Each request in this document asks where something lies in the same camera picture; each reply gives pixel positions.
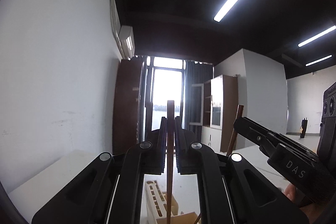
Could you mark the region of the person's right hand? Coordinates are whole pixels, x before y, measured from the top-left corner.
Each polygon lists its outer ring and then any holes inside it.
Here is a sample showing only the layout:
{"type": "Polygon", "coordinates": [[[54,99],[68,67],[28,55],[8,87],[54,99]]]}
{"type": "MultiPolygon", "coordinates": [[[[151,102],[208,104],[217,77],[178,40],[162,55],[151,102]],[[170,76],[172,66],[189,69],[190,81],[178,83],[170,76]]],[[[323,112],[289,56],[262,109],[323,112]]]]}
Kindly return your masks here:
{"type": "MultiPolygon", "coordinates": [[[[284,194],[293,202],[303,201],[303,194],[293,184],[289,184],[284,194]]],[[[310,203],[300,207],[309,219],[309,223],[335,223],[335,194],[323,205],[310,203]]]]}

